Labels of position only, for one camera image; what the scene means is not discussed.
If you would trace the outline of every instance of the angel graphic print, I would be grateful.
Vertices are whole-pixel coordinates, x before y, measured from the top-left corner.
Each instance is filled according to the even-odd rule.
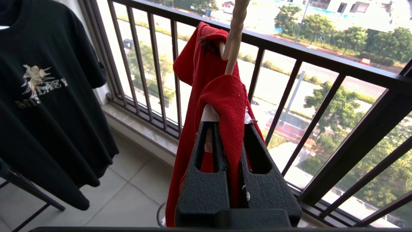
[[[26,69],[23,75],[24,83],[20,86],[23,99],[15,101],[20,108],[35,107],[41,103],[39,96],[68,85],[66,79],[50,76],[51,67],[42,69],[37,65],[30,67],[27,64],[23,67]]]

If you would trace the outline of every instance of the marble ledge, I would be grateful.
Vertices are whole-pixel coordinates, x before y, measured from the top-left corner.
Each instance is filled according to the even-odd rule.
[[[113,103],[109,102],[101,107],[104,114],[108,117],[113,118],[140,136],[145,137],[153,144],[157,144],[162,150],[176,156],[178,140]]]

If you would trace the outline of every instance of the road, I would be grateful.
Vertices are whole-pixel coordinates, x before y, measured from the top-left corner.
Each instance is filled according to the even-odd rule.
[[[115,5],[116,7],[116,12],[118,15],[123,15],[125,13],[125,8]],[[114,28],[112,26],[112,22],[110,19],[110,13],[108,12],[108,9],[101,8],[101,13],[103,16],[103,22],[105,24],[105,29],[108,35],[109,43],[112,48],[112,53],[115,58],[115,63],[117,70],[119,72],[119,76],[121,77],[121,83],[124,89],[124,92],[126,95],[131,96],[131,89],[129,87],[129,83],[126,78],[126,73],[124,70],[124,65],[122,61],[122,57],[120,54],[119,46],[117,43],[117,39],[115,36]],[[134,15],[135,19],[137,21],[143,21],[147,23],[147,14],[145,12],[139,11],[139,10],[134,10]],[[168,19],[159,17],[159,16],[154,16],[154,20],[156,23],[157,27],[164,28],[164,29],[170,29],[170,21]],[[125,38],[132,38],[131,36],[131,31],[130,31],[130,25],[128,22],[118,20],[122,39]],[[151,40],[150,40],[150,34],[149,30],[137,26],[136,27],[138,38],[141,42],[150,45]],[[194,31],[194,27],[185,25],[185,24],[180,24],[178,23],[178,32],[179,34],[182,35],[190,35]],[[160,54],[166,54],[170,60],[172,60],[172,46],[171,46],[171,37],[162,33],[156,33],[156,38],[157,38],[157,46]],[[181,50],[184,48],[186,45],[186,42],[183,40],[178,40],[178,50],[181,52]],[[258,48],[252,45],[248,45],[245,43],[242,43],[241,45],[241,52],[245,54],[251,54],[252,56],[256,56]],[[276,54],[274,52],[266,52],[264,56],[264,61],[270,60],[277,66],[283,68],[285,71],[291,71],[293,68],[293,65],[295,63],[295,60],[285,57],[283,55]],[[246,89],[249,89],[250,81],[251,81],[251,76],[253,72],[254,65],[248,62],[244,62],[241,60],[238,60],[239,63],[239,71],[240,71],[240,77],[242,82],[245,84]],[[334,81],[334,79],[337,76],[337,73],[331,72],[330,70],[323,69],[320,67],[316,67],[313,65],[303,65],[303,69],[306,68],[307,74],[309,76],[318,76],[320,80],[329,80],[329,81]],[[266,99],[266,101],[278,104],[280,102],[280,99],[283,95],[286,83],[288,81],[289,77],[286,75],[283,75],[281,73],[268,70],[265,68],[261,68],[260,74],[258,77],[258,82],[257,86],[255,89],[255,96],[259,98]],[[169,76],[166,77],[166,86],[174,89],[174,75],[170,74]],[[369,83],[365,83],[353,78],[347,78],[343,82],[343,86],[346,87],[349,90],[361,92],[364,94],[368,94],[373,97],[378,97],[382,92],[383,88],[371,85]],[[293,100],[293,103],[291,105],[291,110],[301,112],[305,115],[312,116],[314,114],[314,109],[309,108],[306,109],[303,107],[304,104],[304,97],[307,95],[311,95],[313,93],[313,89],[319,88],[317,85],[312,85],[307,82],[302,82],[301,86],[299,87],[299,91],[297,92],[297,95],[295,99]],[[134,90],[136,92],[136,96],[138,98],[138,101],[140,103],[144,103],[145,99],[143,96],[143,93],[139,90]],[[184,118],[186,115],[187,111],[187,104],[188,100],[190,97],[190,91],[191,87],[180,82],[180,92],[181,92],[181,108],[182,108],[182,120],[184,122]],[[270,103],[265,103],[264,101],[260,101],[260,106],[252,106],[253,111],[256,115],[257,120],[259,121],[259,124],[261,124],[261,128],[265,127],[266,122],[268,121],[268,116],[265,114],[266,111],[275,109],[276,106]],[[150,97],[150,103],[153,108],[153,110],[160,112],[160,105],[158,104],[159,100],[156,97],[151,96]],[[362,107],[362,111],[366,111],[369,109],[370,105],[369,104],[364,104]],[[176,100],[174,99],[172,103],[170,104],[169,108],[166,108],[166,116],[170,118],[173,121],[177,121],[177,110],[176,110]]]
[[[155,17],[155,22],[156,24],[158,24],[159,27],[163,25],[164,29],[170,30],[170,22],[168,24],[169,27],[167,27],[164,21],[169,21],[169,20],[159,17],[159,16]],[[123,39],[131,38],[129,23],[122,21],[122,20],[118,20],[118,22],[119,22],[120,30],[122,32],[122,38]],[[181,26],[181,27],[179,26],[180,24],[178,25],[179,34],[182,34],[182,35],[189,34],[190,35],[194,31],[194,27],[191,27],[188,25]],[[150,40],[149,30],[144,27],[139,27],[139,26],[137,26],[136,29],[138,32],[139,40],[150,45],[151,40]],[[162,34],[162,33],[156,33],[156,38],[157,38],[157,46],[158,46],[159,51],[161,51],[164,54],[167,54],[170,57],[170,59],[172,59],[171,37],[168,35]],[[183,49],[185,45],[186,45],[185,41],[178,40],[179,52]],[[240,53],[242,53],[243,55],[251,54],[253,57],[256,57],[257,52],[258,52],[258,48],[256,46],[242,43],[241,48],[240,48]],[[267,60],[271,61],[276,66],[281,67],[285,72],[291,72],[295,64],[294,59],[274,53],[274,52],[270,52],[270,51],[266,51],[265,56],[263,57],[263,62]],[[321,67],[318,67],[312,64],[308,64],[308,63],[303,63],[301,71],[302,70],[306,70],[307,75],[310,77],[317,76],[319,80],[322,82],[324,81],[333,82],[338,75],[338,73],[336,72],[333,72],[331,70],[324,69],[324,68],[321,68]],[[364,81],[361,81],[361,80],[358,80],[352,77],[347,77],[342,85],[348,90],[362,93],[362,94],[371,96],[373,98],[378,98],[385,90],[385,88],[383,87],[373,85],[373,84],[370,84],[370,83],[367,83],[367,82],[364,82]]]

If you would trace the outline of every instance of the window sill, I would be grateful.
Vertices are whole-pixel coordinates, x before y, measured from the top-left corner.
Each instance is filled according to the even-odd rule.
[[[119,131],[168,164],[174,165],[178,140],[138,117],[131,115],[113,103],[109,102],[103,105],[102,110],[108,124],[113,129]]]

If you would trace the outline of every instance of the car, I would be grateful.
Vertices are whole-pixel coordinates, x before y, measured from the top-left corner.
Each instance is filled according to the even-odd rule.
[[[265,112],[265,114],[268,114],[268,115],[270,115],[270,116],[275,116],[276,110],[275,110],[275,109],[273,109],[273,110],[268,110],[268,111]]]
[[[255,100],[252,99],[252,101],[250,102],[251,104],[255,104],[255,105],[259,105],[259,103]]]
[[[123,40],[123,47],[127,49],[131,49],[133,47],[134,43],[132,39],[124,39]]]

